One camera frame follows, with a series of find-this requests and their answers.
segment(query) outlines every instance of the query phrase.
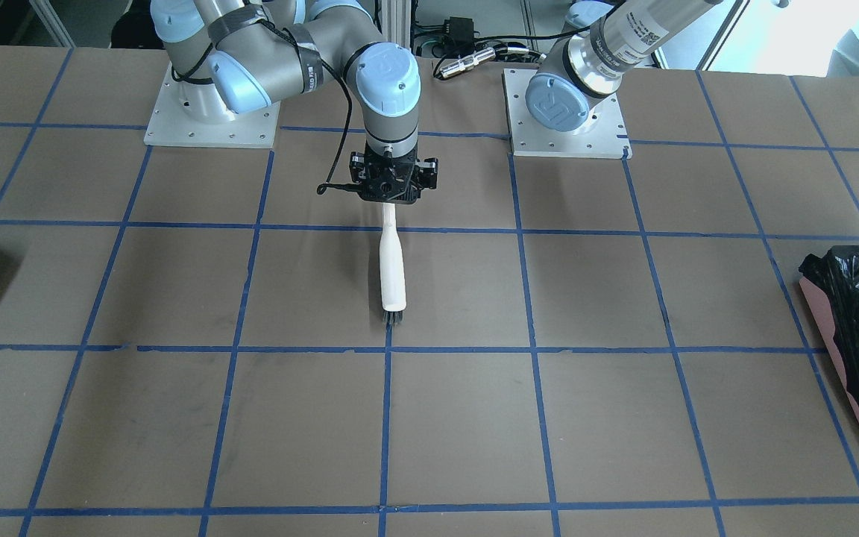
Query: barcode sticker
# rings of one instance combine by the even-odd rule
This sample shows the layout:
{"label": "barcode sticker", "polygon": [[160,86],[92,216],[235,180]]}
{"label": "barcode sticker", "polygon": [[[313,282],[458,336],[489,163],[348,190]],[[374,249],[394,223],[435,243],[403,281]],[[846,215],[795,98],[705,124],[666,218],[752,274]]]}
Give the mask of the barcode sticker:
{"label": "barcode sticker", "polygon": [[662,28],[644,7],[629,11],[606,24],[616,24],[616,30],[625,40],[625,44],[611,53],[625,63],[638,63],[645,58],[645,51],[668,35],[668,30]]}

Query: light blue joint cap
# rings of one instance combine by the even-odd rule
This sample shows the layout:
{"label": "light blue joint cap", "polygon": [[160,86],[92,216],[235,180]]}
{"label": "light blue joint cap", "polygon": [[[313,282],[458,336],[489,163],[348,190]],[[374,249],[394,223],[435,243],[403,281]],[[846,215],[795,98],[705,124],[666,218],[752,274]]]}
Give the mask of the light blue joint cap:
{"label": "light blue joint cap", "polygon": [[241,62],[227,52],[216,51],[208,58],[214,85],[228,110],[248,113],[270,106],[270,96]]}
{"label": "light blue joint cap", "polygon": [[307,21],[307,0],[297,0],[297,10],[294,11],[294,24],[303,24]]}
{"label": "light blue joint cap", "polygon": [[188,40],[204,28],[194,0],[151,0],[154,33],[165,43]]}
{"label": "light blue joint cap", "polygon": [[369,12],[356,0],[317,0],[313,3],[313,6],[310,7],[310,12],[307,13],[307,20],[313,20],[319,17],[324,11],[329,10],[331,7],[338,6],[355,7],[363,13],[366,13],[367,16],[371,16],[369,15]]}
{"label": "light blue joint cap", "polygon": [[526,106],[532,118],[563,133],[576,130],[589,116],[589,99],[572,82],[549,72],[532,76]]}
{"label": "light blue joint cap", "polygon": [[584,28],[603,18],[609,13],[611,6],[596,0],[583,0],[569,7],[569,13],[565,15],[565,21],[576,28]]}
{"label": "light blue joint cap", "polygon": [[374,112],[399,118],[419,103],[419,67],[405,48],[377,43],[363,51],[356,63],[360,98]]}

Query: connector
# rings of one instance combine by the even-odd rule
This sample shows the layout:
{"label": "connector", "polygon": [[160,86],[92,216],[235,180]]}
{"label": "connector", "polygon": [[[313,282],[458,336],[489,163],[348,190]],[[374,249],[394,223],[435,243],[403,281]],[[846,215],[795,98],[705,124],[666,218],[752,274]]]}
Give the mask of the connector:
{"label": "connector", "polygon": [[440,70],[440,76],[444,79],[453,78],[456,75],[462,75],[463,72],[473,71],[478,65],[482,65],[487,61],[495,59],[495,48],[487,47],[481,51],[474,52],[467,57],[461,57],[450,65],[446,65]]}

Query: cable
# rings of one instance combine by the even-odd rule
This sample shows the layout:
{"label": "cable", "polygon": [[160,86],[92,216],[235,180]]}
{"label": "cable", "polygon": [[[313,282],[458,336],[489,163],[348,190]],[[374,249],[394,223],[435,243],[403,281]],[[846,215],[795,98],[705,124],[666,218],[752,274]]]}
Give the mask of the cable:
{"label": "cable", "polygon": [[[267,19],[260,20],[259,23],[267,28],[267,30],[272,31],[274,35],[277,35],[281,40],[286,41],[290,45],[293,45],[295,48],[300,48],[300,45],[297,44],[296,41],[293,40],[287,34],[284,34],[282,31],[277,30],[277,27],[274,26],[274,23],[270,22]],[[344,144],[347,143],[347,133],[350,131],[350,119],[353,116],[353,99],[350,97],[350,89],[347,88],[347,82],[344,82],[344,79],[341,78],[340,75],[337,74],[337,71],[334,68],[330,67],[330,64],[327,63],[324,58],[320,58],[321,63],[324,64],[324,69],[330,73],[330,76],[333,76],[335,81],[340,83],[340,89],[344,90],[344,97],[347,98],[347,120],[344,122],[344,132],[340,135],[340,145],[337,146],[337,155],[333,158],[333,164],[330,166],[330,173],[327,173],[327,183],[333,179],[333,173],[337,170],[337,164],[340,163],[340,156],[344,153]]]}
{"label": "cable", "polygon": [[470,41],[468,43],[464,43],[459,47],[454,48],[453,50],[447,52],[440,58],[440,61],[436,62],[435,67],[433,67],[432,75],[433,78],[442,81],[442,75],[439,74],[439,69],[443,65],[443,62],[447,59],[453,59],[456,57],[458,51],[463,51],[469,45],[472,45],[475,48],[475,45],[480,43],[485,43],[487,41],[498,41],[498,40],[534,40],[534,41],[545,41],[545,40],[561,40],[562,37],[570,37],[570,35],[580,34],[583,31],[589,30],[592,28],[591,25],[583,26],[582,28],[576,28],[576,30],[572,31],[563,31],[561,34],[554,35],[490,35],[489,37],[478,37],[476,40]]}
{"label": "cable", "polygon": [[211,54],[212,50],[214,50],[214,43],[208,43],[207,48],[204,49],[204,54],[201,54],[201,58],[198,59],[198,63],[194,64],[194,67],[190,71],[185,72],[184,75],[179,75],[174,70],[174,66],[171,66],[171,78],[174,79],[174,82],[190,82],[201,86],[213,84],[214,81],[211,78],[191,78],[191,75],[194,75],[204,65],[204,62],[207,61],[207,55]]}

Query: metal base plate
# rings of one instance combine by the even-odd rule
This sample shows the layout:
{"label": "metal base plate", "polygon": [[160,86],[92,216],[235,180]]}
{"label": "metal base plate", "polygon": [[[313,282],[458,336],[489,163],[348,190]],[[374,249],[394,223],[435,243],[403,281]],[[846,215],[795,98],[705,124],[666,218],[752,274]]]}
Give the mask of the metal base plate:
{"label": "metal base plate", "polygon": [[593,125],[583,125],[572,133],[546,129],[526,108],[526,88],[535,69],[504,69],[506,109],[512,134],[512,153],[519,157],[581,157],[621,159],[632,157],[632,144],[621,116],[618,97],[610,95],[594,107]]}
{"label": "metal base plate", "polygon": [[215,118],[218,122],[201,122],[185,112],[180,86],[180,82],[172,81],[169,65],[144,134],[147,145],[255,149],[270,149],[274,146],[277,117],[280,115],[279,102],[243,115],[226,113]]}

